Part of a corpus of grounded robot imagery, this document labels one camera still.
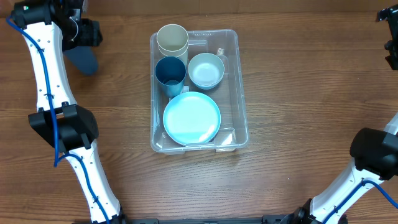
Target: bowl rim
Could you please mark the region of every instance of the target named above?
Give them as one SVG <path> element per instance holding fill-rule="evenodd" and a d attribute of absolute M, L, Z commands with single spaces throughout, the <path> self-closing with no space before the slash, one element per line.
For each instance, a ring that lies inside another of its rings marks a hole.
<path fill-rule="evenodd" d="M 216 81 L 216 82 L 214 82 L 214 83 L 212 83 L 212 84 L 209 84 L 209 85 L 203 85 L 203 84 L 199 84 L 198 82 L 195 82 L 195 80 L 192 78 L 192 76 L 191 76 L 191 73 L 189 72 L 190 71 L 190 65 L 191 65 L 191 63 L 192 63 L 192 61 L 193 61 L 193 59 L 195 59 L 195 57 L 197 57 L 197 56 L 199 56 L 199 55 L 212 55 L 211 57 L 216 57 L 216 58 L 218 58 L 218 60 L 220 60 L 220 62 L 221 62 L 221 64 L 223 65 L 223 73 L 221 74 L 221 76 L 220 76 L 220 78 Z M 222 59 L 219 57 L 219 56 L 217 56 L 217 55 L 215 55 L 215 54 L 212 54 L 212 53 L 200 53 L 200 54 L 197 54 L 196 56 L 194 56 L 190 61 L 189 61 L 189 64 L 188 64 L 188 76 L 189 76 L 189 78 L 191 79 L 191 81 L 194 83 L 194 84 L 196 84 L 196 85 L 199 85 L 199 86 L 204 86 L 204 87 L 211 87 L 211 86 L 216 86 L 217 84 L 219 84 L 219 82 L 220 81 L 222 81 L 222 79 L 223 79 L 223 77 L 224 77 L 224 73 L 225 73 L 225 64 L 224 64 L 224 62 L 222 61 Z"/>

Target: white bowl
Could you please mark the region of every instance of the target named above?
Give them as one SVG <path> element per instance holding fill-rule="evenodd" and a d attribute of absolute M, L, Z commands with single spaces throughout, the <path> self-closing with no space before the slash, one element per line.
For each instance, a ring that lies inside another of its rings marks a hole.
<path fill-rule="evenodd" d="M 224 63 L 214 54 L 202 53 L 194 56 L 189 65 L 188 73 L 193 84 L 203 90 L 209 90 L 219 84 L 224 76 Z"/>

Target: clear plastic bin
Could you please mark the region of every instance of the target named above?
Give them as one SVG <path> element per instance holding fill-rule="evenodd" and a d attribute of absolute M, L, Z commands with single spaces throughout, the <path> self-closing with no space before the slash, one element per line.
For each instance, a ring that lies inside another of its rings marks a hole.
<path fill-rule="evenodd" d="M 221 111 L 220 130 L 210 142 L 186 146 L 179 145 L 166 133 L 163 112 L 169 99 L 158 86 L 154 74 L 156 63 L 164 57 L 159 51 L 155 33 L 150 37 L 150 146 L 154 151 L 165 154 L 183 154 L 185 151 L 205 149 L 233 151 L 242 148 L 249 141 L 249 133 L 238 35 L 233 30 L 188 31 L 188 34 L 188 62 L 200 53 L 217 54 L 224 62 L 224 77 L 211 90 L 197 88 L 188 74 L 185 79 L 185 86 L 189 86 L 189 91 L 204 93 L 216 102 Z"/>

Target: wood grain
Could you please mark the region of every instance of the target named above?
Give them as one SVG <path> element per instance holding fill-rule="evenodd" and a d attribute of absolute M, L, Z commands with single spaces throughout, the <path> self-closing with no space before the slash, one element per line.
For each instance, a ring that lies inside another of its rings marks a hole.
<path fill-rule="evenodd" d="M 14 3 L 19 1 L 22 0 L 0 0 L 0 16 L 8 16 Z M 254 12 L 376 12 L 395 4 L 397 3 L 393 0 L 90 0 L 88 13 L 92 16 L 136 16 Z"/>
<path fill-rule="evenodd" d="M 80 105 L 99 126 L 109 183 L 131 218 L 260 217 L 293 212 L 326 189 L 349 161 L 363 127 L 382 129 L 398 111 L 398 73 L 384 61 L 391 37 L 372 12 L 92 17 L 104 36 L 99 71 L 67 60 Z M 231 153 L 156 154 L 150 139 L 149 38 L 164 24 L 234 29 L 250 143 Z M 0 223 L 89 219 L 70 166 L 27 122 L 35 80 L 23 38 L 0 22 Z M 383 184 L 398 200 L 398 179 Z M 395 223 L 376 190 L 347 212 L 350 223 Z"/>

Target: plate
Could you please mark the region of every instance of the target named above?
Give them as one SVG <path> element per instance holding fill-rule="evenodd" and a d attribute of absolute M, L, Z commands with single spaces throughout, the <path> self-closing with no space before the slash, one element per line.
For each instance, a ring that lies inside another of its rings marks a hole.
<path fill-rule="evenodd" d="M 163 125 L 167 134 L 183 146 L 209 142 L 220 129 L 221 113 L 209 96 L 191 91 L 168 103 Z"/>

